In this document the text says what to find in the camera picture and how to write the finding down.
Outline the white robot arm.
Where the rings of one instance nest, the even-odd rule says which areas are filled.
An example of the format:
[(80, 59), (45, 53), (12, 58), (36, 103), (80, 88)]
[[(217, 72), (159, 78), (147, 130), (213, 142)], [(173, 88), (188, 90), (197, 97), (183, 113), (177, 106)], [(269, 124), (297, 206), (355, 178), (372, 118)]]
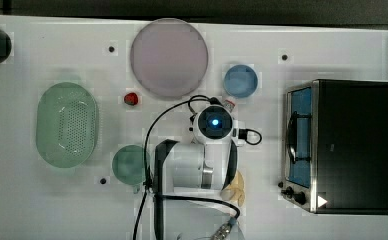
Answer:
[(154, 231), (165, 240), (166, 200), (177, 200), (177, 188), (225, 189), (236, 176), (238, 148), (247, 130), (221, 104), (212, 104), (191, 117), (191, 143), (166, 139), (155, 148), (153, 193)]

